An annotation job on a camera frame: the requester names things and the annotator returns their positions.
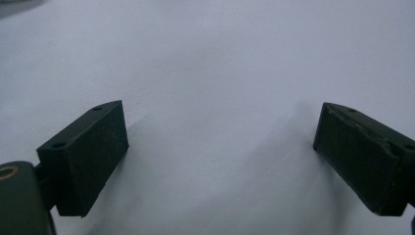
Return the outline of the pale grey foam mat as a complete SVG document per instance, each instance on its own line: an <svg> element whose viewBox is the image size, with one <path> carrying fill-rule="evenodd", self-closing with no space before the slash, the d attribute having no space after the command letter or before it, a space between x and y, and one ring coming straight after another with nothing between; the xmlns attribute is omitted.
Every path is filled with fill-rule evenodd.
<svg viewBox="0 0 415 235"><path fill-rule="evenodd" d="M0 164L113 100L128 153L58 235L411 235L312 143L326 102L415 140L415 0L0 4Z"/></svg>

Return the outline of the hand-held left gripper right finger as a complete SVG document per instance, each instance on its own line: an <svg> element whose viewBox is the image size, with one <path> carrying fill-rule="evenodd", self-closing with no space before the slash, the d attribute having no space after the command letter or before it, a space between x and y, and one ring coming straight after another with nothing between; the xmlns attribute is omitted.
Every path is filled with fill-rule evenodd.
<svg viewBox="0 0 415 235"><path fill-rule="evenodd" d="M358 110L325 103L313 149L373 213L415 207L415 140Z"/></svg>

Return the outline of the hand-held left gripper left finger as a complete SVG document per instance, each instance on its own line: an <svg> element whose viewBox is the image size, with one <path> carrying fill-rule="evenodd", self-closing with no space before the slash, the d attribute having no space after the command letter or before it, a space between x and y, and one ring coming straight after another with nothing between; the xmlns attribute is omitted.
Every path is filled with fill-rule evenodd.
<svg viewBox="0 0 415 235"><path fill-rule="evenodd" d="M127 149L120 100L87 111L37 149L45 207L85 217Z"/></svg>

